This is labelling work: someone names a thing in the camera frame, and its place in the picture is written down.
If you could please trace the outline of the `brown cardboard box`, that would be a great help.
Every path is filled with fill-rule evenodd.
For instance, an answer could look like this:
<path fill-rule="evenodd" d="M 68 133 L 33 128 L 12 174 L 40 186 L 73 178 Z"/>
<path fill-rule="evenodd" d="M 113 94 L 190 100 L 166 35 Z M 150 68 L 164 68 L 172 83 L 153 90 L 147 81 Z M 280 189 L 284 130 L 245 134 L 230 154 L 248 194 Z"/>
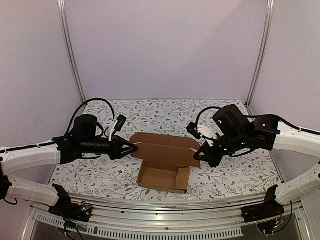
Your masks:
<path fill-rule="evenodd" d="M 185 194 L 191 168 L 201 166 L 194 159 L 200 144 L 188 137 L 138 132 L 130 138 L 137 144 L 132 158 L 142 160 L 137 184 L 147 189 Z"/>

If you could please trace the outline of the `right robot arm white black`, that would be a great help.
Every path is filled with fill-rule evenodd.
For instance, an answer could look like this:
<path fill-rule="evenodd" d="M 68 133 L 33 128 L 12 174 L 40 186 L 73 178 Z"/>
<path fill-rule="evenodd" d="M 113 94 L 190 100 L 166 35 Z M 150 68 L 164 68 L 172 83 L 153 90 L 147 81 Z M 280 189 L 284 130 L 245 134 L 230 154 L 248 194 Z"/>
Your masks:
<path fill-rule="evenodd" d="M 212 119 L 222 135 L 200 123 L 199 118 L 186 128 L 196 139 L 205 139 L 194 159 L 207 162 L 212 168 L 217 167 L 225 156 L 241 157 L 258 149 L 320 156 L 318 131 L 295 126 L 274 114 L 244 115 L 235 104 L 215 110 Z"/>

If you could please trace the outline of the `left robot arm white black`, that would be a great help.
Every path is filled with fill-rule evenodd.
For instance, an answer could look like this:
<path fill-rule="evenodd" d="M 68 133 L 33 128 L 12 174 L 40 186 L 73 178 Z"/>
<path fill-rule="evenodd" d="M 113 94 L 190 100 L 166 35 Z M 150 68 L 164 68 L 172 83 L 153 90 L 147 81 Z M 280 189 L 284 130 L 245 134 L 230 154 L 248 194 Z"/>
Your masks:
<path fill-rule="evenodd" d="M 96 134 L 102 129 L 94 115 L 76 117 L 73 129 L 65 136 L 47 142 L 20 147 L 4 147 L 0 151 L 0 198 L 21 199 L 54 206 L 63 216 L 74 213 L 74 205 L 65 189 L 56 184 L 45 185 L 22 179 L 14 173 L 40 166 L 64 165 L 84 158 L 85 154 L 108 155 L 111 160 L 122 159 L 138 150 L 135 144 L 117 136 L 126 122 L 120 115 L 108 128 L 109 135 Z"/>

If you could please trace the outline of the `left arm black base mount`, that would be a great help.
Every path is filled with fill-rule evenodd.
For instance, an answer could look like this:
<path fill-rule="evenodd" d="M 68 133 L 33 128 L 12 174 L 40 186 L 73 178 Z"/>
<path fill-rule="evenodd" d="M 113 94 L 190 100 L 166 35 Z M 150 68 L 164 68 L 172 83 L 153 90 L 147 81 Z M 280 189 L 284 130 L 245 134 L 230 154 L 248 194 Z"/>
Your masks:
<path fill-rule="evenodd" d="M 70 220 L 76 220 L 88 223 L 93 211 L 93 205 L 86 201 L 72 203 L 66 190 L 57 184 L 52 185 L 57 191 L 58 201 L 54 206 L 50 206 L 50 214 L 60 216 Z"/>

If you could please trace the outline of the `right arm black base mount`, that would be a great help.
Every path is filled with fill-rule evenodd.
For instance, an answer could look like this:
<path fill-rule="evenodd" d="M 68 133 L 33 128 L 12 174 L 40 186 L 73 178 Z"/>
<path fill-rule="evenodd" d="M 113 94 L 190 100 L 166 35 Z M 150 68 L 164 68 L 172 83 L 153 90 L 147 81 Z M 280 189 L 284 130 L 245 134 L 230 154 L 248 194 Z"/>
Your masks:
<path fill-rule="evenodd" d="M 241 209 L 241 216 L 245 223 L 256 222 L 273 218 L 271 221 L 257 225 L 258 230 L 264 235 L 274 234 L 279 227 L 280 220 L 285 213 L 284 206 L 276 202 L 276 189 L 278 185 L 270 187 L 259 204 L 245 206 Z"/>

